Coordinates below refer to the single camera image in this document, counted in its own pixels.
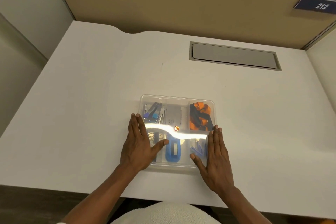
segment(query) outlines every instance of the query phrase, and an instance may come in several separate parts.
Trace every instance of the clear plastic organizer tray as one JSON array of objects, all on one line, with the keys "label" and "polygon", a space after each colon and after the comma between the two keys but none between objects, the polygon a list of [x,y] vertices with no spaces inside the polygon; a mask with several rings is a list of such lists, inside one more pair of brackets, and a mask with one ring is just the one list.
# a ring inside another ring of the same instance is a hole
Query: clear plastic organizer tray
[{"label": "clear plastic organizer tray", "polygon": [[210,100],[143,95],[139,114],[146,125],[151,146],[168,139],[169,144],[150,164],[162,171],[193,171],[189,155],[207,160],[207,136],[216,124],[215,105]]}]

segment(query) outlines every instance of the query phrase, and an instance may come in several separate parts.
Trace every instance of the right hand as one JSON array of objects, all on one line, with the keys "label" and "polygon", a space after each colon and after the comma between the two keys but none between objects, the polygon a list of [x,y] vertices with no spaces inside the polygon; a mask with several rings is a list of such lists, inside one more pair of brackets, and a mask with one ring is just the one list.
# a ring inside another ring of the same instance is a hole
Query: right hand
[{"label": "right hand", "polygon": [[190,158],[198,167],[208,187],[223,200],[228,199],[230,192],[236,187],[233,183],[229,153],[224,144],[222,129],[218,128],[218,125],[215,125],[214,130],[208,136],[207,167],[195,154],[190,154]]}]

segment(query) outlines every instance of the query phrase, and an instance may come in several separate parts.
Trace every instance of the forearm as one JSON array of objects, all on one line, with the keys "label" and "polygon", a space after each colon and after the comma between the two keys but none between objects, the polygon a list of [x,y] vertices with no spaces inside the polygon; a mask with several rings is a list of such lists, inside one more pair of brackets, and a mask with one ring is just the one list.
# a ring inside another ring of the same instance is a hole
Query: forearm
[{"label": "forearm", "polygon": [[62,220],[66,224],[103,224],[136,173],[130,167],[117,166],[94,192],[80,202]]},{"label": "forearm", "polygon": [[271,224],[250,204],[239,189],[234,188],[226,194],[221,193],[220,197],[240,224]]}]

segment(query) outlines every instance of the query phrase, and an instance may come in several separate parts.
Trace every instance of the left hand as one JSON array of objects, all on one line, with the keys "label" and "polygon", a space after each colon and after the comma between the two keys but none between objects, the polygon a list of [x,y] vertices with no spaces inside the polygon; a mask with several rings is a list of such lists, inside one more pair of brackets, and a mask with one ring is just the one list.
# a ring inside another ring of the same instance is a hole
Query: left hand
[{"label": "left hand", "polygon": [[161,140],[151,147],[144,121],[140,114],[132,113],[128,135],[120,156],[120,165],[131,167],[135,174],[146,169],[169,140]]}]

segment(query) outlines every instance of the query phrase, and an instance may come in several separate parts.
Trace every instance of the white desk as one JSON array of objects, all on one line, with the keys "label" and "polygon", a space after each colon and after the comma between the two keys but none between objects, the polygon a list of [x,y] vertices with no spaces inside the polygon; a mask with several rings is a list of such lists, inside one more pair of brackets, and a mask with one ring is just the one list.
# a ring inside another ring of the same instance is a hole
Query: white desk
[{"label": "white desk", "polygon": [[[283,71],[190,61],[190,41],[276,51]],[[77,21],[0,139],[0,184],[90,193],[142,94],[214,101],[260,211],[336,218],[336,115],[304,51]],[[123,196],[225,206],[199,175],[143,171]]]}]

